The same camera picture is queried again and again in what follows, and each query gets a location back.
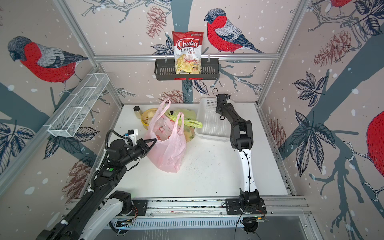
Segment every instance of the bird wallpaper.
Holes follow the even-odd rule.
[[[1,179],[92,65],[53,1],[0,5]],[[0,239],[36,238],[61,219],[65,205],[81,195],[117,112],[105,89],[73,138],[42,141],[0,196]]]
[[[172,55],[172,31],[204,32],[203,53],[275,53],[298,0],[73,0],[68,1],[98,55]],[[102,63],[117,88],[134,96],[123,103],[154,103],[180,92],[199,102],[212,90],[234,101],[257,101],[272,61],[220,61],[214,80],[157,81],[154,62]]]
[[[311,0],[262,105],[324,239],[383,239],[383,14],[380,0]]]

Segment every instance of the white plastic basket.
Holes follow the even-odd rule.
[[[203,139],[227,142],[231,135],[231,124],[227,119],[220,120],[216,113],[216,98],[202,98],[197,112],[197,121],[203,124],[202,128],[195,128],[195,134]]]

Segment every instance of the pine cone illustration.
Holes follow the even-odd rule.
[[[168,91],[167,93],[163,92],[163,94],[160,95],[160,98],[158,98],[158,100],[162,102],[167,98],[169,98],[172,103],[183,103],[184,101],[188,101],[188,99],[184,96],[183,92],[180,92],[178,90]]]
[[[166,14],[159,7],[150,7],[147,12],[147,19],[147,34],[151,38],[154,38],[155,35],[159,36],[167,25]]]
[[[93,158],[85,157],[81,161],[78,161],[69,170],[69,178],[67,179],[67,185],[61,190],[64,193],[64,197],[68,200],[65,205],[68,205],[71,199],[80,198],[80,193],[87,181],[88,175],[91,173],[91,167],[89,163]]]
[[[351,34],[347,31],[333,35],[324,48],[319,50],[319,54],[315,55],[313,64],[320,64],[321,67],[328,63],[338,62],[351,48]]]
[[[276,142],[277,147],[280,148],[282,146],[282,149],[284,150],[284,143],[286,141],[286,134],[284,128],[281,126],[277,119],[271,119],[271,122],[268,123],[268,126],[271,129],[272,136]]]

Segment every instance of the bird illustration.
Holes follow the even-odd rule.
[[[207,35],[209,42],[218,49],[218,52],[234,52],[239,49],[251,49],[258,53],[264,53],[249,42],[241,30],[235,27],[226,17],[224,10],[214,8],[209,10],[204,18],[207,23]]]
[[[336,16],[336,17],[338,17],[338,16],[340,16],[342,14],[345,14],[345,12],[341,12],[341,7],[346,5],[347,3],[349,3],[352,0],[320,0],[320,1],[316,2],[315,5],[317,5],[317,4],[319,4],[319,3],[323,2],[323,1],[327,1],[327,2],[329,2],[331,4],[331,7],[329,8],[329,10],[326,13],[326,15],[327,16],[329,15],[328,13],[330,12],[332,7],[338,7],[339,11],[340,11],[340,13]]]
[[[375,168],[384,177],[384,111],[382,111],[379,115],[374,117],[368,126],[368,130],[367,130],[368,154],[361,154],[361,153],[355,152],[350,142],[345,142],[345,143],[347,143],[350,146],[352,151],[352,157],[349,159],[349,161],[352,161],[354,159],[355,154],[361,157],[367,158],[373,163]],[[378,202],[379,193],[384,190],[384,186],[382,186],[379,190],[375,190],[371,187],[369,183],[364,182],[363,184],[367,185],[373,191],[373,193],[375,193],[376,198],[371,200],[374,202]]]
[[[60,48],[46,47],[32,42],[29,38],[17,36],[8,43],[8,51],[13,61],[20,60],[31,72],[41,80],[51,83],[63,83],[75,74],[77,65],[87,57],[63,51]]]

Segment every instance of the chip bag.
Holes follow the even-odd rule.
[[[175,47],[176,74],[201,73],[203,32],[172,32]]]

